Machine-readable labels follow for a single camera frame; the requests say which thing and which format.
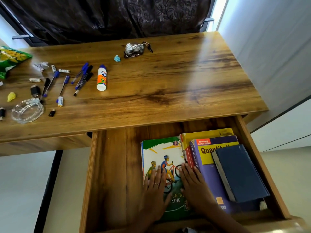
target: glue bottle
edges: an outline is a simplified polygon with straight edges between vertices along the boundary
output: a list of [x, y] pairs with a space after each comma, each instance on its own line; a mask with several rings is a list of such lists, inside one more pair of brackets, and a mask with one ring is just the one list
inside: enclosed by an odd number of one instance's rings
[[98, 69], [96, 88], [99, 91], [104, 91], [106, 90], [106, 86], [107, 86], [107, 70], [106, 67], [102, 64]]

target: dark brown curtain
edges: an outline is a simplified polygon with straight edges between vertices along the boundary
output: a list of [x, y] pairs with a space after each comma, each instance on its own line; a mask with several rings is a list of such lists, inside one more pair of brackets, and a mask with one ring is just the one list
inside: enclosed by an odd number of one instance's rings
[[199, 32], [211, 0], [2, 0], [49, 45]]

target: chips packet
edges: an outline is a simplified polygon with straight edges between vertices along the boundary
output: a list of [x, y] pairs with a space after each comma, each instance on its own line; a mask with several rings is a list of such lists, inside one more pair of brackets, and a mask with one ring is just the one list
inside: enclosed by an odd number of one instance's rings
[[6, 72], [32, 55], [6, 46], [0, 46], [0, 78], [5, 79]]

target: yellow book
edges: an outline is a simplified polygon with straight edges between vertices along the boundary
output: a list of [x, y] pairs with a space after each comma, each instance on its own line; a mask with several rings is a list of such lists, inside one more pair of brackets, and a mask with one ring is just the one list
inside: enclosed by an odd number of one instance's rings
[[233, 131], [231, 128], [224, 128], [218, 130], [210, 130], [203, 132], [191, 132], [191, 133], [182, 133], [179, 135], [181, 141], [181, 147], [184, 153], [184, 158], [190, 167], [194, 167], [194, 159], [191, 152], [190, 141], [194, 139], [202, 139], [202, 138], [213, 138], [220, 136], [230, 136], [233, 135]]

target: book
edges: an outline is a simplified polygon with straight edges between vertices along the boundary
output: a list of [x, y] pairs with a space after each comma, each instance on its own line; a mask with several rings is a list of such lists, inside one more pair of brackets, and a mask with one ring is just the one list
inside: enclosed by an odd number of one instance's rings
[[191, 152], [191, 147], [190, 147], [190, 141], [192, 141], [193, 139], [202, 139], [206, 137], [213, 138], [213, 137], [229, 136], [229, 135], [233, 135], [233, 131], [231, 128], [180, 134], [179, 138], [181, 141], [181, 147], [183, 149], [186, 162], [190, 165], [191, 168], [195, 166], [194, 159], [193, 159], [192, 152]]
[[161, 165], [166, 170], [164, 198], [172, 192], [172, 200], [160, 222], [181, 220], [193, 214], [180, 190], [183, 184], [178, 168], [185, 160], [178, 137], [142, 141], [141, 152], [143, 177], [147, 174], [149, 179], [151, 171]]
[[269, 196], [243, 145], [217, 149], [212, 157], [231, 201], [241, 203]]
[[243, 209], [237, 203], [229, 200], [212, 158], [212, 152], [222, 147], [238, 144], [239, 142], [235, 135], [195, 139], [190, 142], [196, 168], [202, 173], [218, 205], [227, 213], [236, 213], [243, 211]]

